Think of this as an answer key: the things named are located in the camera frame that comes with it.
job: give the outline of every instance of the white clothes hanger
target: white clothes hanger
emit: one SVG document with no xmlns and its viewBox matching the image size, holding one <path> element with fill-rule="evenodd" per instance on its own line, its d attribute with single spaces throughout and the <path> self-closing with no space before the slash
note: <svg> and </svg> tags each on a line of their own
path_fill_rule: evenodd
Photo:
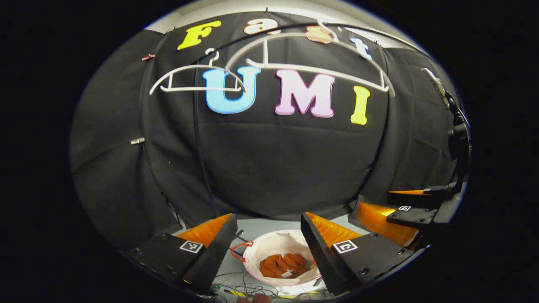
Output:
<svg viewBox="0 0 539 303">
<path fill-rule="evenodd" d="M 206 54 L 209 54 L 210 52 L 214 51 L 215 49 L 210 48 L 206 50 Z M 213 62 L 217 59 L 219 59 L 219 52 L 215 52 L 215 57 L 210 59 L 210 62 L 208 65 L 204 64 L 194 64 L 194 65 L 187 65 L 182 66 L 179 68 L 176 68 L 175 70 L 172 70 L 168 73 L 166 73 L 164 76 L 159 78 L 158 81 L 155 82 L 155 84 L 150 89 L 150 95 L 154 93 L 154 90 L 157 88 L 157 86 L 163 82 L 164 79 L 169 78 L 168 87 L 164 87 L 161 85 L 161 90 L 164 92 L 180 92 L 180 91 L 225 91 L 225 92 L 239 92 L 240 90 L 245 91 L 245 86 L 243 85 L 243 82 L 239 79 L 239 77 L 234 74 L 233 72 L 227 71 L 222 67 L 219 66 L 213 66 Z M 222 87 L 172 87 L 172 75 L 184 70 L 190 70 L 192 68 L 207 68 L 207 69 L 214 69 L 214 70 L 221 70 L 224 71 L 225 74 L 231 74 L 236 79 L 236 87 L 235 88 L 222 88 Z"/>
<path fill-rule="evenodd" d="M 236 61 L 238 61 L 238 59 L 241 56 L 243 56 L 250 49 L 252 49 L 255 46 L 262 43 L 262 63 L 255 62 L 255 61 L 247 58 L 245 60 L 245 62 L 247 64 L 249 64 L 251 66 L 254 66 L 254 67 L 258 67 L 258 68 L 269 68 L 269 69 L 273 69 L 273 70 L 291 69 L 291 70 L 298 70 L 298 71 L 305 71 L 305 72 L 312 72 L 312 73 L 328 74 L 328 75 L 339 77 L 339 78 L 349 80 L 349 81 L 352 81 L 352 82 L 357 82 L 357 83 L 360 83 L 362 85 L 367 85 L 367 86 L 370 86 L 372 88 L 378 89 L 378 90 L 380 90 L 382 92 L 389 91 L 392 97 L 395 96 L 395 90 L 393 89 L 393 84 L 391 83 L 391 80 L 389 80 L 388 75 L 382 70 L 382 68 L 376 62 L 374 62 L 374 60 L 371 60 L 371 59 L 368 59 L 368 58 L 364 57 L 361 53 L 359 53 L 357 51 L 357 49 L 355 47 L 339 41 L 338 38 L 337 38 L 336 33 L 333 30 L 327 28 L 321 21 L 318 21 L 318 24 L 322 28 L 324 28 L 324 29 L 326 29 L 327 31 L 330 32 L 330 34 L 331 34 L 331 41 L 330 42 L 331 43 L 337 44 L 337 45 L 339 45 L 341 47 L 344 47 L 345 49 L 349 49 L 349 50 L 357 53 L 358 55 L 361 56 L 361 58 L 367 60 L 372 66 L 374 66 L 380 72 L 380 84 L 376 84 L 376 83 L 367 81 L 365 79 L 354 77 L 352 75 L 348 75 L 348 74 L 345 74 L 345 73 L 336 72 L 336 71 L 332 71 L 332 70 L 327 70 L 325 68 L 318 68 L 318 67 L 297 65 L 297 64 L 269 63 L 268 62 L 268 43 L 267 43 L 268 40 L 282 39 L 282 38 L 287 38 L 287 37 L 307 37 L 306 33 L 299 33 L 299 32 L 298 33 L 279 33 L 277 35 L 271 35 L 271 36 L 268 35 L 268 36 L 262 37 L 260 39 L 257 39 L 257 40 L 255 40 L 255 41 L 253 41 L 251 43 L 248 43 L 244 47 L 240 48 L 230 58 L 230 60 L 226 63 L 224 68 L 225 68 L 225 70 L 227 72 L 230 72 L 230 68 L 236 63 Z"/>
</svg>

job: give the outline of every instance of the letter m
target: letter m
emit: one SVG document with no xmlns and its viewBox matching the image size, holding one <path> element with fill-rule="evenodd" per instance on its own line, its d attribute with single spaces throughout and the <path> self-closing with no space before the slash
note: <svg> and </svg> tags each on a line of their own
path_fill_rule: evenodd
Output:
<svg viewBox="0 0 539 303">
<path fill-rule="evenodd" d="M 317 74 L 309 87 L 305 85 L 300 74 L 296 70 L 277 70 L 275 73 L 281 78 L 281 100 L 275 107 L 275 113 L 279 115 L 292 115 L 296 109 L 292 106 L 292 95 L 301 114 L 305 114 L 310 104 L 315 100 L 310 113 L 315 117 L 330 118 L 333 116 L 331 109 L 331 87 L 335 77 L 326 74 Z"/>
</svg>

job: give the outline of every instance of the hanger hook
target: hanger hook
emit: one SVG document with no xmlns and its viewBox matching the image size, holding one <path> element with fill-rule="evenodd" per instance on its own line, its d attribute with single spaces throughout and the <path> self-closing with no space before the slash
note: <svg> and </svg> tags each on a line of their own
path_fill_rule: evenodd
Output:
<svg viewBox="0 0 539 303">
<path fill-rule="evenodd" d="M 215 51 L 215 49 L 213 47 L 211 47 L 211 48 L 206 50 L 206 54 L 209 54 L 210 52 L 213 52 L 213 51 Z M 213 62 L 215 60 L 219 59 L 219 51 L 216 51 L 215 53 L 216 53 L 215 57 L 211 58 L 210 63 L 208 63 L 209 66 L 212 66 Z"/>
<path fill-rule="evenodd" d="M 337 34 L 333 30 L 325 26 L 322 20 L 318 20 L 318 25 L 322 27 L 323 29 L 327 30 L 331 34 L 333 41 L 338 41 Z"/>
</svg>

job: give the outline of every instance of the letter u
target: letter u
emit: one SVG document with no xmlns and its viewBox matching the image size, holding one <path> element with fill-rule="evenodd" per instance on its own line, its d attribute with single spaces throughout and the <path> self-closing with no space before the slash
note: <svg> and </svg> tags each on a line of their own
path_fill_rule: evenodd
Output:
<svg viewBox="0 0 539 303">
<path fill-rule="evenodd" d="M 257 75 L 261 69 L 254 66 L 242 66 L 238 68 L 238 74 L 242 75 L 245 91 L 236 100 L 225 97 L 224 91 L 206 91 L 206 103 L 208 107 L 220 114 L 236 114 L 247 110 L 254 103 L 257 91 Z M 209 70 L 202 74 L 206 80 L 206 87 L 225 87 L 225 72 Z"/>
</svg>

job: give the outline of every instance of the brown cloth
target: brown cloth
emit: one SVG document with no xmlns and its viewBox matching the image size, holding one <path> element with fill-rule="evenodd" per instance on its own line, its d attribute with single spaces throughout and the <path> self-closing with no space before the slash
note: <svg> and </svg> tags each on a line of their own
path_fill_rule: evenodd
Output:
<svg viewBox="0 0 539 303">
<path fill-rule="evenodd" d="M 307 261 L 300 254 L 287 253 L 284 257 L 274 254 L 260 262 L 260 273 L 268 278 L 281 278 L 281 275 L 288 270 L 293 274 L 288 278 L 295 278 L 307 272 Z"/>
</svg>

